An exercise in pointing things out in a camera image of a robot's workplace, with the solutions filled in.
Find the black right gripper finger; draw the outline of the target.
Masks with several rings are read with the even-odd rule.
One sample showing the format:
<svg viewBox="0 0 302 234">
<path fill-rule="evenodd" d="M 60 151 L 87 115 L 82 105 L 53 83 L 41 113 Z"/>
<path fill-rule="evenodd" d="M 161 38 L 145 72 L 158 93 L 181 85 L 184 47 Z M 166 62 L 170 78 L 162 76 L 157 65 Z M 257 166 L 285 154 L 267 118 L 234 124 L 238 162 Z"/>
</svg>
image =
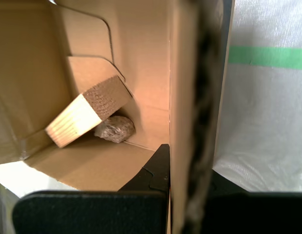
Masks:
<svg viewBox="0 0 302 234">
<path fill-rule="evenodd" d="M 164 234 L 170 199 L 170 147 L 162 144 L 116 192 L 41 191 L 21 198 L 18 234 Z"/>
<path fill-rule="evenodd" d="M 302 234 L 301 192 L 248 192 L 212 173 L 206 234 Z"/>
</svg>

